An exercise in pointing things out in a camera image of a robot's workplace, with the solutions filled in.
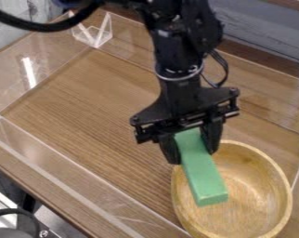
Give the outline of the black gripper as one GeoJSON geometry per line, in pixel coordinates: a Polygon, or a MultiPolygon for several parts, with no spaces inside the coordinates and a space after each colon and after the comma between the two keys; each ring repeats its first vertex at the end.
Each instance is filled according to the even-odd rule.
{"type": "Polygon", "coordinates": [[[220,147],[223,124],[239,115],[240,91],[230,86],[202,86],[196,74],[183,78],[158,75],[160,94],[155,102],[131,118],[139,144],[159,142],[162,152],[172,165],[182,163],[175,134],[200,128],[210,154],[220,147]]]}

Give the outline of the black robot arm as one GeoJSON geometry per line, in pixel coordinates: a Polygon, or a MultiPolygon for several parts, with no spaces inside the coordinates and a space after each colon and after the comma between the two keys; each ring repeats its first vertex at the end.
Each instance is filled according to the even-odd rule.
{"type": "Polygon", "coordinates": [[[239,91],[224,81],[202,86],[204,58],[211,56],[222,67],[228,63],[216,51],[223,24],[208,0],[55,0],[79,12],[76,21],[88,18],[110,3],[135,9],[144,21],[154,45],[155,73],[160,84],[156,101],[131,119],[140,143],[160,145],[170,163],[184,158],[179,133],[199,128],[206,149],[219,150],[223,124],[239,113],[239,91]]]}

